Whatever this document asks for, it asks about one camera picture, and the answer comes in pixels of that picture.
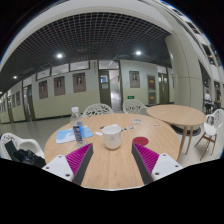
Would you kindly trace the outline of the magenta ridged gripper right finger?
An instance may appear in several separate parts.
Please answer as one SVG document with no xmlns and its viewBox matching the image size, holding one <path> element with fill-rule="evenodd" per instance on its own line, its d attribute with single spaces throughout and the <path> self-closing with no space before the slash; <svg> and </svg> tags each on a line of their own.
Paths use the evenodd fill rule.
<svg viewBox="0 0 224 224">
<path fill-rule="evenodd" d="M 182 169 L 167 153 L 157 154 L 137 143 L 132 144 L 132 154 L 145 185 Z"/>
</svg>

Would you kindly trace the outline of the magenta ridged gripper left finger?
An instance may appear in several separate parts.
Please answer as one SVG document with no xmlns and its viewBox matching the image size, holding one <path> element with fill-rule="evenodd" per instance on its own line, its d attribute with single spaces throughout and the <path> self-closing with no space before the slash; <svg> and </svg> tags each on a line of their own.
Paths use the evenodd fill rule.
<svg viewBox="0 0 224 224">
<path fill-rule="evenodd" d="M 56 156 L 43 167 L 43 170 L 76 185 L 81 185 L 92 155 L 93 144 L 90 143 L 66 156 Z"/>
</svg>

